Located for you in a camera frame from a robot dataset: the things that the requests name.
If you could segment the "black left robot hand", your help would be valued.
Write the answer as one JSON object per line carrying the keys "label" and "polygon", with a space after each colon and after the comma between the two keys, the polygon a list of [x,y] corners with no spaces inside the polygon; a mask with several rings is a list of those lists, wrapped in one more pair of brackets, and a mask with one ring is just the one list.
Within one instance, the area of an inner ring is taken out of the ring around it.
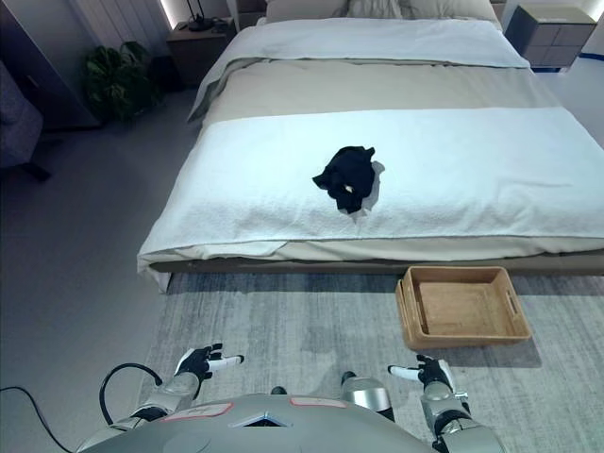
{"label": "black left robot hand", "polygon": [[244,362],[244,355],[224,356],[223,344],[216,343],[201,348],[190,348],[179,360],[175,375],[192,373],[200,380],[210,378],[216,371]]}

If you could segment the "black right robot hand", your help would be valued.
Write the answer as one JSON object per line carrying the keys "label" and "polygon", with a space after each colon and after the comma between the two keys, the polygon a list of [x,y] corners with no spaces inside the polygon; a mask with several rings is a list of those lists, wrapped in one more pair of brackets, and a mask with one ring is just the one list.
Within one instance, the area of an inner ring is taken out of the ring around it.
{"label": "black right robot hand", "polygon": [[394,377],[421,382],[425,387],[431,382],[441,382],[451,392],[455,391],[454,379],[445,360],[437,360],[422,354],[417,354],[415,358],[418,362],[415,367],[391,364],[387,367],[388,373]]}

